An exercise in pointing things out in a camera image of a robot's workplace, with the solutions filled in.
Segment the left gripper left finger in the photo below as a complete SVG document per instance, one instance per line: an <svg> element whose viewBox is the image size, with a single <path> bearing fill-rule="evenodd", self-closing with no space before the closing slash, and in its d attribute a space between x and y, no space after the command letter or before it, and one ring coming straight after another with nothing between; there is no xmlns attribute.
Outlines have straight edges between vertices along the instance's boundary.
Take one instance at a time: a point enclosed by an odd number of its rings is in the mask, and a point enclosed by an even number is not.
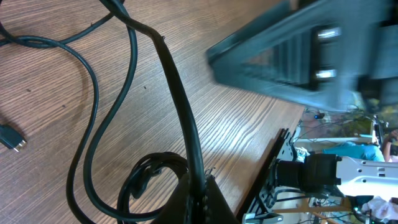
<svg viewBox="0 0 398 224"><path fill-rule="evenodd" d="M151 224L191 224L193 203L190 177L189 174L185 174L178 181L172 195Z"/></svg>

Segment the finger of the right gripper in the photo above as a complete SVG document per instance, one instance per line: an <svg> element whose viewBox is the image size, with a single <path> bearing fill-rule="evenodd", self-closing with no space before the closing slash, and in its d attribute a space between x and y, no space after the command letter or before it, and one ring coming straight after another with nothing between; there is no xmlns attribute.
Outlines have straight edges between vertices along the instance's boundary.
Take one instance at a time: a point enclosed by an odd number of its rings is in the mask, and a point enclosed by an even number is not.
<svg viewBox="0 0 398 224"><path fill-rule="evenodd" d="M354 101L358 15L341 1L298 11L282 1L206 51L215 80L243 90L345 111Z"/></svg>

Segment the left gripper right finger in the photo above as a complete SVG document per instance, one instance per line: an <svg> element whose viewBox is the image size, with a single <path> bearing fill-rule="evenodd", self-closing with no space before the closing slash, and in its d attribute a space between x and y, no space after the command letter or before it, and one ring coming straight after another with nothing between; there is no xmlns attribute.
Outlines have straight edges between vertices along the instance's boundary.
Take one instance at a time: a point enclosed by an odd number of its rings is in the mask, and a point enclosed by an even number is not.
<svg viewBox="0 0 398 224"><path fill-rule="evenodd" d="M205 176L203 213L205 224L240 224L212 175Z"/></svg>

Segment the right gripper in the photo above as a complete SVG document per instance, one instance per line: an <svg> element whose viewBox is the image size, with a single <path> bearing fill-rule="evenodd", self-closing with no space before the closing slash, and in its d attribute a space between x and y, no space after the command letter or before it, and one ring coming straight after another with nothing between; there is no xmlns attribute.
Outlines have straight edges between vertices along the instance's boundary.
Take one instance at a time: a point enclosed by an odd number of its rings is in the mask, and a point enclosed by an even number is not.
<svg viewBox="0 0 398 224"><path fill-rule="evenodd" d="M328 111L397 103L397 1L297 1L289 14L310 30L317 90L293 88L289 101Z"/></svg>

